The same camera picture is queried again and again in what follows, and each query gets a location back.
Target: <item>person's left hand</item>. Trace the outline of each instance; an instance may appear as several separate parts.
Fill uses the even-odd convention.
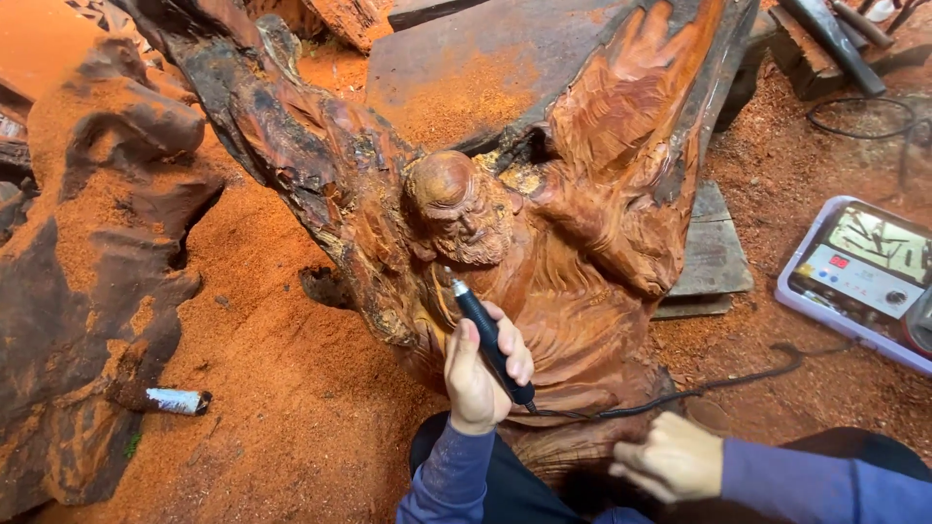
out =
[[[508,375],[523,386],[534,375],[534,362],[524,338],[504,311],[483,301],[499,327],[499,351],[507,356]],[[512,399],[479,355],[479,332],[473,321],[462,319],[446,343],[444,379],[450,395],[450,425],[462,434],[486,434],[512,410]]]

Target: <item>wooden sculpture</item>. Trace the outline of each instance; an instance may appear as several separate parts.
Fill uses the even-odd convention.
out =
[[[499,135],[426,156],[371,109],[301,81],[280,21],[257,28],[228,0],[117,2],[417,380],[443,390],[459,318],[449,266],[523,331],[538,407],[593,413],[667,387],[644,347],[647,323],[682,268],[699,158],[753,22],[749,2],[632,1],[563,89]],[[648,420],[522,411],[501,429],[547,479],[568,459],[605,457]]]
[[[112,399],[156,385],[174,353],[175,308],[200,286],[184,238],[222,187],[194,154],[190,93],[147,77],[130,38],[99,40],[63,73],[29,115],[41,195],[24,201],[19,169],[24,190],[0,205],[28,216],[0,225],[0,521],[113,494],[142,416]]]

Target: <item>blue sleeve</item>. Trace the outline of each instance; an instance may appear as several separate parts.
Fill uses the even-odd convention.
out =
[[[902,524],[932,515],[932,484],[862,461],[725,441],[721,496],[795,524]]]
[[[479,524],[495,432],[466,435],[446,428],[414,473],[398,504],[398,524]]]

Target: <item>carved head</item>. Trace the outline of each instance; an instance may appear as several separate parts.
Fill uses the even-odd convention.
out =
[[[433,260],[439,252],[464,264],[498,264],[508,253],[511,200],[466,155],[430,154],[412,166],[404,192],[430,236],[430,246],[415,249],[422,260]]]

